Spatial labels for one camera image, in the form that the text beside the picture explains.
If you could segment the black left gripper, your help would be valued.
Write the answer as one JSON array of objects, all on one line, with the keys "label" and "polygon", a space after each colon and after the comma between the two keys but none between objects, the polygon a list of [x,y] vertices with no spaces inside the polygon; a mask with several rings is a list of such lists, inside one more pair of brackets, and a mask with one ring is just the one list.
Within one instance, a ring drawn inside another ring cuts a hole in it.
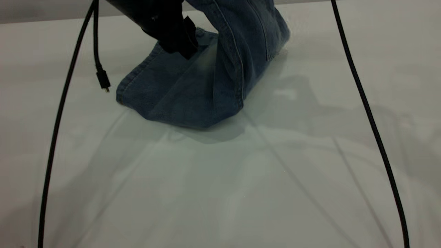
[{"label": "black left gripper", "polygon": [[168,53],[178,52],[190,59],[198,50],[196,26],[187,16],[184,19],[186,37],[167,39],[183,22],[182,7],[143,7],[141,9],[141,29],[158,40]]}]

